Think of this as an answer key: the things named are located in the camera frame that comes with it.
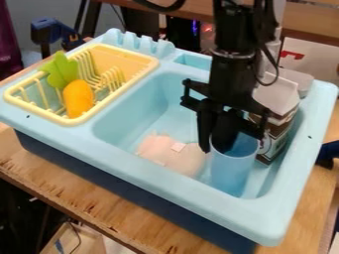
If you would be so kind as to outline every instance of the wooden table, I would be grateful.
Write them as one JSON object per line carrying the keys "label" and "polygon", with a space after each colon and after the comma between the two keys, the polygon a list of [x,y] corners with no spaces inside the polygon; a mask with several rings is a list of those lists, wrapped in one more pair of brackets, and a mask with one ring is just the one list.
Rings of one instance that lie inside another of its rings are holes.
{"label": "wooden table", "polygon": [[[0,82],[0,85],[30,68]],[[338,126],[339,103],[326,142],[339,139]],[[135,251],[228,253],[121,196],[27,152],[19,144],[14,131],[1,123],[0,144],[0,178]],[[333,171],[314,167],[285,240],[275,248],[258,246],[256,254],[318,253],[336,187],[338,166],[336,163]]]}
{"label": "wooden table", "polygon": [[[91,0],[90,15],[86,19],[84,34],[93,36],[100,7],[95,2],[115,4],[132,9],[152,11],[132,0]],[[168,6],[174,0],[150,0],[151,2]],[[317,5],[287,2],[283,17],[283,35],[311,42],[339,46],[339,6],[338,0],[307,0]],[[213,22],[212,0],[186,0],[185,4],[169,15]]]}

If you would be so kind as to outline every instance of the light blue plastic basin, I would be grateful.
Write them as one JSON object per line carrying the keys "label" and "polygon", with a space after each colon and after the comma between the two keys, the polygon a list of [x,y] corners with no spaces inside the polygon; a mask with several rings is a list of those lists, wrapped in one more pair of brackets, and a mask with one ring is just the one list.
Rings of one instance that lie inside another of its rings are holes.
{"label": "light blue plastic basin", "polygon": [[[185,78],[207,81],[211,58],[171,43],[110,30],[91,43],[105,43],[160,59],[160,67],[87,122],[64,127],[9,104],[0,97],[0,120],[47,145],[150,191],[244,237],[278,245],[312,170],[337,98],[333,84],[314,81],[295,116],[285,152],[269,167],[256,163],[245,192],[234,197],[135,155],[150,133],[196,142],[195,113],[179,105]],[[6,88],[19,79],[0,88]]]}

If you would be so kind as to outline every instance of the yellow dish drainer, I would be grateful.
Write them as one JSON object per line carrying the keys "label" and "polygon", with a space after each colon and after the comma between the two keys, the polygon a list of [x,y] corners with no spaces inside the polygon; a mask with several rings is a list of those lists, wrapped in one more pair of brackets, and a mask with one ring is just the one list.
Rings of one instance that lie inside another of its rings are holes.
{"label": "yellow dish drainer", "polygon": [[155,58],[104,44],[91,44],[67,58],[78,62],[79,78],[95,95],[95,105],[81,116],[68,119],[62,91],[48,85],[48,74],[43,71],[7,88],[4,99],[58,124],[73,126],[88,120],[159,64]]}

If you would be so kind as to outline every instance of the orange toy fruit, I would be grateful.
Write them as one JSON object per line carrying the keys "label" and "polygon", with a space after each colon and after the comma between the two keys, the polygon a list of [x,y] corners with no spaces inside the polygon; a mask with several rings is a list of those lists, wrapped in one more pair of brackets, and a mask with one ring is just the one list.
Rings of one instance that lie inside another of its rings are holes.
{"label": "orange toy fruit", "polygon": [[69,118],[76,118],[93,107],[93,92],[84,80],[77,79],[69,83],[62,92],[63,101]]}

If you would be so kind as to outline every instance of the light blue cup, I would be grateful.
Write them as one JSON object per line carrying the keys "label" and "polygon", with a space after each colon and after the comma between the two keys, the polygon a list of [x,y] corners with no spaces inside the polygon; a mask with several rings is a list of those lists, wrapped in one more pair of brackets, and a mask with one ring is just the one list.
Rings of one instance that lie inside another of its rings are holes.
{"label": "light blue cup", "polygon": [[241,196],[259,150],[259,141],[239,133],[232,149],[218,152],[211,143],[209,154],[210,183],[234,196]]}

